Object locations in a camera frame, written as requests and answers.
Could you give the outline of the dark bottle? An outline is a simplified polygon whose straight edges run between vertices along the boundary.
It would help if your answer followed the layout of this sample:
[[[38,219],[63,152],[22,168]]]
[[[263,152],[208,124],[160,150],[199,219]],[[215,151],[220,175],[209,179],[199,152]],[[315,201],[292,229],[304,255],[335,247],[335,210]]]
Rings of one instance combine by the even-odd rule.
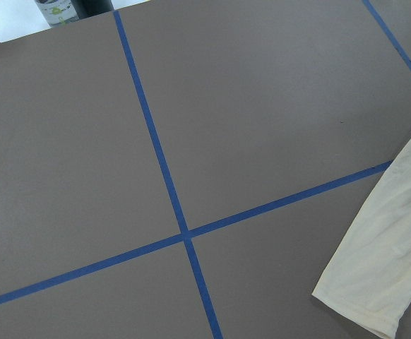
[[[114,10],[111,0],[73,0],[72,4],[80,19],[97,16]]]

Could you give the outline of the clear labelled bottle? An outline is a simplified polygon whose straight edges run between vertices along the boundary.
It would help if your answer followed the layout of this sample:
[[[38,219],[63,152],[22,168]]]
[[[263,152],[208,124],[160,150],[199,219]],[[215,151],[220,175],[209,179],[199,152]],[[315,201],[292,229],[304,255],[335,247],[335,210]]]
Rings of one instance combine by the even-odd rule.
[[[44,19],[51,28],[79,20],[78,13],[69,0],[35,0]]]

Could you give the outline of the beige long-sleeve printed t-shirt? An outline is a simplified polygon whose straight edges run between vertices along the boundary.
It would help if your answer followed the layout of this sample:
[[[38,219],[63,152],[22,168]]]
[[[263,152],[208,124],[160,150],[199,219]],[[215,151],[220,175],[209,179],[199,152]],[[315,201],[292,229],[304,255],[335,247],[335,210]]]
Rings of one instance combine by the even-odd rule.
[[[380,338],[411,303],[411,139],[368,195],[312,295]]]

